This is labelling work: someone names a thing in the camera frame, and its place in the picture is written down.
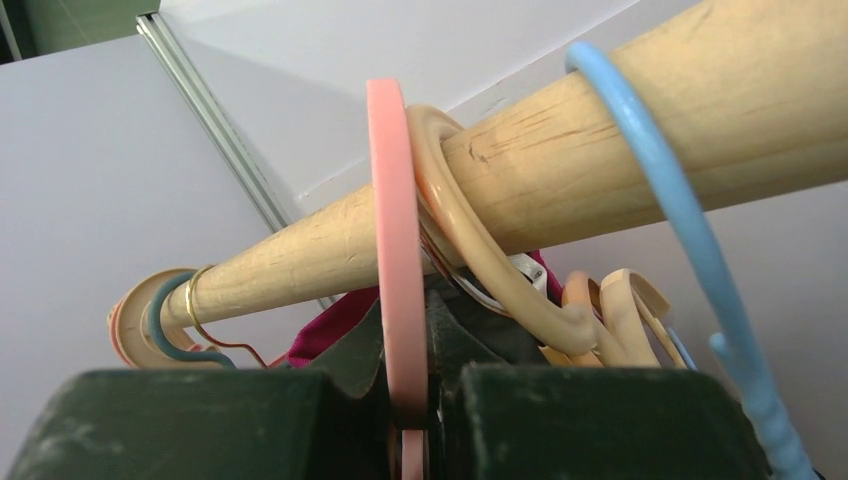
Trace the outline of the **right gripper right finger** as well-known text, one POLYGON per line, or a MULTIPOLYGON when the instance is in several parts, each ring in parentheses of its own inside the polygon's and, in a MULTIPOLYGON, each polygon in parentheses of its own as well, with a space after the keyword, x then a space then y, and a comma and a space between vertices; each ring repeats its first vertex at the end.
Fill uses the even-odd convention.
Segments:
POLYGON ((475 454, 465 412, 463 369, 505 360, 469 333, 436 290, 425 293, 430 407, 428 461, 432 479, 472 479, 475 454))

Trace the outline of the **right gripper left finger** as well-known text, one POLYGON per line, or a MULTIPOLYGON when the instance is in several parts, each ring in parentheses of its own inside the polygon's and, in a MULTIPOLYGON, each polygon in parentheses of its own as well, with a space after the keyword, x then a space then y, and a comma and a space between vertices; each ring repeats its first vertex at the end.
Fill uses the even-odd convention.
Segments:
POLYGON ((389 479, 391 427, 380 303, 310 365, 328 376, 309 451, 312 479, 389 479))

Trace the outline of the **magenta skirt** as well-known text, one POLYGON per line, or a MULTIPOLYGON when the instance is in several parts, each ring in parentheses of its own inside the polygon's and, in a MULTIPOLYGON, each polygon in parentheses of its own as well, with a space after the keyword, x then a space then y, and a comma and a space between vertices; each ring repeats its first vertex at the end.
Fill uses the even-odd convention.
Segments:
MULTIPOLYGON (((426 287, 435 290, 458 323, 494 354, 511 364, 546 365, 539 343, 514 320, 498 315, 437 274, 426 278, 426 287)), ((310 321, 296 335, 291 347, 274 360, 273 367, 301 368, 357 326, 378 298, 378 289, 351 291, 310 321)))

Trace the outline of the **light blue hanger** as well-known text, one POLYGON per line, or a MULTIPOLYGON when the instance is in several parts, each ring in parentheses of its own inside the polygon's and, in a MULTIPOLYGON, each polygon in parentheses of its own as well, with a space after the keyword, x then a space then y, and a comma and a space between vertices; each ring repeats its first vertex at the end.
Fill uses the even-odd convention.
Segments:
POLYGON ((782 401, 737 285, 678 158, 640 96, 599 49, 572 44, 567 67, 593 87, 637 159, 720 324, 710 347, 736 388, 775 479, 818 474, 782 401))

